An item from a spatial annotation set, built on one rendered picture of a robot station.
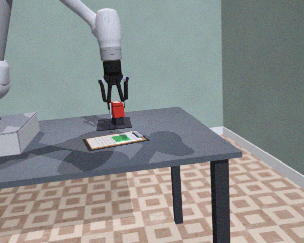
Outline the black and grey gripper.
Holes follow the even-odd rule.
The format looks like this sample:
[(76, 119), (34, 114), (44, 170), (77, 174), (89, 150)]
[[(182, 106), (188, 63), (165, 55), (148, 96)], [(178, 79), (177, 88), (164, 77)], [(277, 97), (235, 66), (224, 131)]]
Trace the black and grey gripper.
[[(103, 69), (104, 69), (104, 77), (101, 80), (98, 80), (100, 87), (101, 87), (101, 93), (102, 93), (102, 99), (104, 102), (108, 104), (108, 110), (109, 115), (111, 118), (113, 118), (112, 115), (112, 106), (111, 106), (111, 91), (112, 86), (116, 85), (118, 89), (118, 93), (120, 96), (120, 102), (123, 103), (123, 106), (125, 108), (124, 101), (128, 99), (128, 77), (124, 77), (122, 75), (121, 71), (121, 61), (103, 61)], [(116, 73), (112, 73), (116, 72)], [(123, 79), (124, 81), (124, 96), (122, 93), (120, 82)], [(105, 94), (105, 88), (104, 88), (104, 81), (108, 83), (108, 92), (107, 92), (107, 99)]]

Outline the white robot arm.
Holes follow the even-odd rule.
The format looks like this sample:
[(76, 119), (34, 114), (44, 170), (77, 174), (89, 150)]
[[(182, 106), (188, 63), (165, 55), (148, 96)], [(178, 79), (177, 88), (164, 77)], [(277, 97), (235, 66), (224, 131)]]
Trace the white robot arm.
[[(4, 60), (4, 55), (12, 1), (13, 0), (0, 0), (0, 98), (7, 94), (11, 85), (9, 65)], [(114, 9), (101, 9), (95, 14), (80, 0), (60, 1), (79, 15), (91, 27), (91, 32), (97, 38), (99, 48), (102, 47), (100, 48), (101, 61), (118, 61), (122, 59), (122, 31), (120, 30), (119, 17)]]

